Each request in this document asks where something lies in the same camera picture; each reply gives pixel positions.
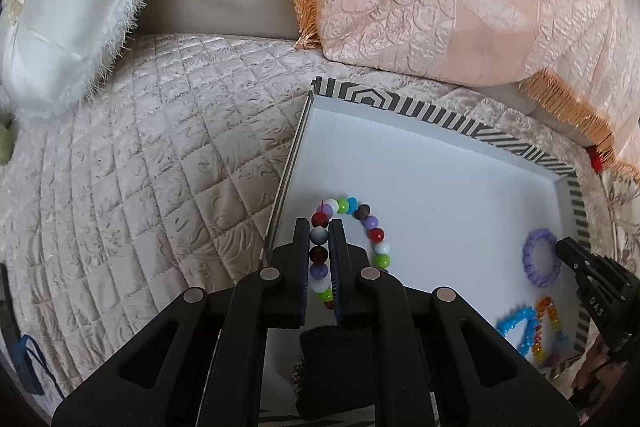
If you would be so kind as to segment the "person's hand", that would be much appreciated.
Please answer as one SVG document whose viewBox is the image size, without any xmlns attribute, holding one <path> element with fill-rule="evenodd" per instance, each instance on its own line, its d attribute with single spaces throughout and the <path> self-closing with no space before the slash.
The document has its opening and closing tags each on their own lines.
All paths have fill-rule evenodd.
<svg viewBox="0 0 640 427">
<path fill-rule="evenodd" d="M 597 335 L 572 382 L 570 404 L 576 411 L 597 410 L 624 375 L 628 363 L 613 360 L 608 351 L 602 335 Z"/>
</svg>

